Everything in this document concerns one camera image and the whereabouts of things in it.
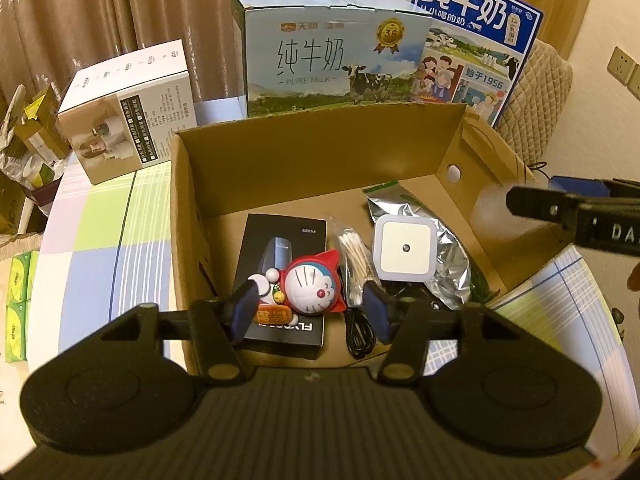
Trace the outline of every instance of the black wire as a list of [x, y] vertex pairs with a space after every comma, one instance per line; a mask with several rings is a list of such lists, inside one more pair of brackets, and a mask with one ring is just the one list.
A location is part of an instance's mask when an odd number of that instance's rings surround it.
[[348, 308], [344, 313], [346, 340], [349, 353], [354, 359], [362, 359], [376, 345], [373, 329], [359, 308]]
[[546, 171], [543, 171], [544, 168], [547, 167], [547, 163], [544, 160], [541, 160], [540, 162], [536, 162], [533, 164], [529, 164], [528, 168], [531, 171], [537, 171], [539, 173], [542, 173], [544, 176], [546, 176], [547, 180], [551, 180], [551, 178], [548, 176], [548, 174], [546, 174]]

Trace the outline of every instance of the round hole in box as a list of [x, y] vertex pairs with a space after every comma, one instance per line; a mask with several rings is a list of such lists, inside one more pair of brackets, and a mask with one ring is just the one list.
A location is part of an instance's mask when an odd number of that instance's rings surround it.
[[460, 170], [458, 169], [457, 166], [451, 164], [448, 168], [447, 168], [447, 179], [449, 180], [450, 183], [455, 184], [460, 180]]

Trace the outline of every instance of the square white lamp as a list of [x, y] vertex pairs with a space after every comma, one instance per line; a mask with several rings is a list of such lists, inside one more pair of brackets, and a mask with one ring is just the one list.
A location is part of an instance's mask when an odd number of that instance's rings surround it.
[[373, 237], [373, 264], [381, 280], [421, 283], [436, 270], [436, 225], [419, 216], [383, 215]]

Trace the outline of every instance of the black box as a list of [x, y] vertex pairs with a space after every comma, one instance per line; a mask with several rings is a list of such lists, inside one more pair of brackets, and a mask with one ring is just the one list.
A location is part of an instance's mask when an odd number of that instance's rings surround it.
[[[234, 290], [252, 274], [284, 270], [300, 256], [326, 250], [326, 221], [250, 213], [238, 257]], [[252, 322], [239, 348], [316, 359], [324, 338], [324, 316], [302, 316], [296, 326]]]

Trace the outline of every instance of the ribbed black surface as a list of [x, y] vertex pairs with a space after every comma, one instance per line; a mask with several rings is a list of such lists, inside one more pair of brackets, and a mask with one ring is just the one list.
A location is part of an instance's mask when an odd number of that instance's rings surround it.
[[94, 457], [39, 447], [6, 478], [559, 480], [590, 459], [582, 449], [537, 459], [475, 449], [412, 391], [381, 386], [365, 368], [262, 368], [243, 386], [210, 390], [152, 446]]

